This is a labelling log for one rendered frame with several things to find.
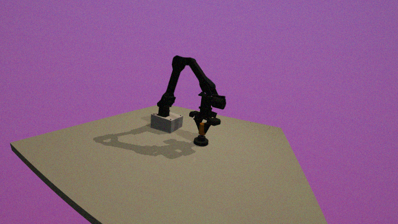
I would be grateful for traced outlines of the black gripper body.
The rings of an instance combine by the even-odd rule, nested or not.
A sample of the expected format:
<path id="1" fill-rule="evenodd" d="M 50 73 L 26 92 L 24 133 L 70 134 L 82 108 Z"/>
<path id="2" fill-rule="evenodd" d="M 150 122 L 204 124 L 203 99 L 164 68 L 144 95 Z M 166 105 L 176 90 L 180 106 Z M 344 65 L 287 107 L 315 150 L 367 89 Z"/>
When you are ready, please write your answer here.
<path id="1" fill-rule="evenodd" d="M 191 111 L 189 116 L 194 117 L 195 119 L 205 119 L 207 123 L 212 126 L 220 125 L 221 120 L 218 118 L 210 118 L 211 106 L 199 106 L 200 112 Z"/>

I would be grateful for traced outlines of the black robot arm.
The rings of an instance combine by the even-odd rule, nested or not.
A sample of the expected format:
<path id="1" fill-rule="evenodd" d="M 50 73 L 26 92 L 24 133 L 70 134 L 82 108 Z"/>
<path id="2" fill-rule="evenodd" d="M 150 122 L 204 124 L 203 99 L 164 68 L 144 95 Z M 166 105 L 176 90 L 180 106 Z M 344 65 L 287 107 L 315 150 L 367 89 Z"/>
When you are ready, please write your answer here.
<path id="1" fill-rule="evenodd" d="M 224 109 L 226 106 L 226 96 L 218 95 L 216 90 L 216 85 L 214 82 L 206 77 L 200 66 L 197 64 L 194 58 L 180 57 L 178 55 L 174 56 L 172 59 L 172 74 L 170 77 L 169 85 L 167 91 L 162 95 L 161 100 L 157 102 L 159 107 L 158 116 L 167 117 L 169 116 L 169 107 L 175 101 L 174 90 L 178 82 L 180 72 L 184 69 L 186 65 L 189 65 L 193 73 L 199 80 L 199 84 L 202 92 L 198 94 L 201 96 L 202 106 L 211 106 L 219 109 Z M 205 94 L 206 93 L 206 94 Z"/>

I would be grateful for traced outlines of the orange knob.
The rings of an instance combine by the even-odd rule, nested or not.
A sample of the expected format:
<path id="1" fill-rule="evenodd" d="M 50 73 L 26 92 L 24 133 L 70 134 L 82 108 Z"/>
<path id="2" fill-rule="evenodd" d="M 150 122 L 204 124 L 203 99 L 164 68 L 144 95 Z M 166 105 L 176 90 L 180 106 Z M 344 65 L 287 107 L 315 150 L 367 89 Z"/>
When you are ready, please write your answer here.
<path id="1" fill-rule="evenodd" d="M 203 123 L 203 122 L 200 123 L 200 127 L 199 127 L 199 132 L 198 132 L 198 134 L 199 134 L 199 135 L 206 135 L 206 134 L 204 133 L 204 123 Z"/>

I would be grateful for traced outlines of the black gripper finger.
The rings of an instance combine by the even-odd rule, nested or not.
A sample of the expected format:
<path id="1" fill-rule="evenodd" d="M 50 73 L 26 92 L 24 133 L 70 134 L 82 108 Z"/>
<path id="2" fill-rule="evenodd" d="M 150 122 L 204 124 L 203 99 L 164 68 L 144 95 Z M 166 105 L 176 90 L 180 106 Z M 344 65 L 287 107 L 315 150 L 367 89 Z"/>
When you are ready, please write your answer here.
<path id="1" fill-rule="evenodd" d="M 195 123 L 197 125 L 198 130 L 199 130 L 200 123 L 203 121 L 203 119 L 195 119 L 195 118 L 193 118 L 193 119 L 195 120 Z"/>
<path id="2" fill-rule="evenodd" d="M 206 134 L 207 133 L 207 131 L 208 131 L 208 129 L 209 129 L 209 127 L 210 127 L 211 125 L 210 124 L 208 124 L 208 123 L 204 123 L 204 133 Z"/>

